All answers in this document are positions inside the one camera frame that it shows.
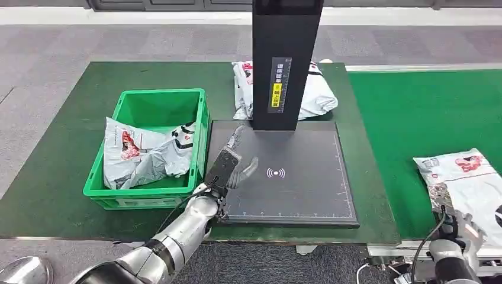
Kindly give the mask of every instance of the green table mat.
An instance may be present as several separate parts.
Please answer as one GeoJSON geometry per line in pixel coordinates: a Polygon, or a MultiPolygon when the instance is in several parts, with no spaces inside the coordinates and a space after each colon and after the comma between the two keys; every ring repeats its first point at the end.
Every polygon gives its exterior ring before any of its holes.
{"type": "Polygon", "coordinates": [[[401,238],[423,238],[434,226],[412,157],[475,147],[502,172],[502,70],[349,77],[401,238]]]}
{"type": "MultiPolygon", "coordinates": [[[[319,120],[336,120],[361,227],[217,227],[217,241],[288,244],[400,242],[385,189],[343,64],[322,64],[340,107],[319,120]]],[[[203,88],[211,118],[234,114],[229,63],[91,63],[0,200],[3,237],[146,240],[168,210],[105,211],[82,188],[120,93],[132,89],[203,88]]]]}

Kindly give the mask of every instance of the white package on conveyor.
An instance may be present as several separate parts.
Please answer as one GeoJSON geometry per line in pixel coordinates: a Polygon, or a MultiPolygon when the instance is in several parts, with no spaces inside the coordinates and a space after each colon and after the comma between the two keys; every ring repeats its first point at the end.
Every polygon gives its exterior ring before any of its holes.
{"type": "Polygon", "coordinates": [[[471,214],[487,244],[502,246],[502,177],[477,149],[413,160],[435,211],[445,205],[449,214],[471,214]]]}

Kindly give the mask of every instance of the green plastic crate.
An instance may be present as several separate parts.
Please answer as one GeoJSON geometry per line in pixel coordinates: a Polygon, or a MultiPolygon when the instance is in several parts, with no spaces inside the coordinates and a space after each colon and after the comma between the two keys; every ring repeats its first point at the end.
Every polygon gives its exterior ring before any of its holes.
{"type": "Polygon", "coordinates": [[[209,124],[204,90],[125,91],[118,100],[112,118],[160,133],[171,132],[181,124],[195,121],[190,170],[179,178],[166,177],[132,189],[109,189],[103,181],[103,141],[83,194],[107,210],[174,208],[194,190],[204,174],[209,124]]]}

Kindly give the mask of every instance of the metal table edge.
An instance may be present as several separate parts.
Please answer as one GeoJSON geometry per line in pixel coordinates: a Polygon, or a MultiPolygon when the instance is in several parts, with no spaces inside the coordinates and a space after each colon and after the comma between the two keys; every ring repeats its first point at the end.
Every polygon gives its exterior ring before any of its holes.
{"type": "Polygon", "coordinates": [[[502,63],[411,64],[411,65],[348,65],[348,72],[425,72],[454,70],[496,70],[502,63]]]}

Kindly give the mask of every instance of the white floor stripe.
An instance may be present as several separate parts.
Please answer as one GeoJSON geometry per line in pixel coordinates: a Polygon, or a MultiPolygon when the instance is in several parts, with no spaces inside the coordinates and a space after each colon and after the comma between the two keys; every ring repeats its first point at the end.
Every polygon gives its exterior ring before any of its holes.
{"type": "MultiPolygon", "coordinates": [[[[94,12],[79,7],[0,8],[7,24],[250,25],[250,12],[94,12]]],[[[502,8],[325,8],[321,25],[502,25],[502,8]]]]}

